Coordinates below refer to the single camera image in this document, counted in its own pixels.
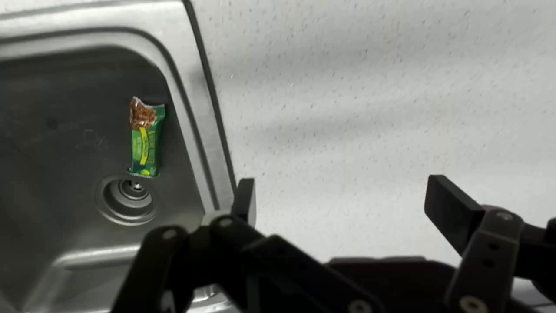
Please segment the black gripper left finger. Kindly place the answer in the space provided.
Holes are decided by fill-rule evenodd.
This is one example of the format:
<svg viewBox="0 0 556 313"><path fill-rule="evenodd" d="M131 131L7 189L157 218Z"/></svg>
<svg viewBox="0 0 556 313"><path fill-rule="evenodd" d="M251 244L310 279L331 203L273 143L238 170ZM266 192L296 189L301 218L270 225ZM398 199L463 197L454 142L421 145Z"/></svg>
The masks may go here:
<svg viewBox="0 0 556 313"><path fill-rule="evenodd" d="M195 232L150 232L110 313L186 313L195 291L216 286L242 313L383 313L369 291L251 218L256 183L238 183L230 213Z"/></svg>

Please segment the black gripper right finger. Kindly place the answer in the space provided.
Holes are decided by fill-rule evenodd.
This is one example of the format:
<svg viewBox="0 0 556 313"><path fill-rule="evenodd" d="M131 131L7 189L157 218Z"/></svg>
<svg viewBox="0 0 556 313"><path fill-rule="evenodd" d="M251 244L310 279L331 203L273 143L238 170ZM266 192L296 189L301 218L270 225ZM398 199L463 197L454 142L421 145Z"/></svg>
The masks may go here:
<svg viewBox="0 0 556 313"><path fill-rule="evenodd" d="M461 256L445 307L450 313L536 313L511 296L516 279L556 302L556 223L544 229L482 206L443 175L426 185L424 215Z"/></svg>

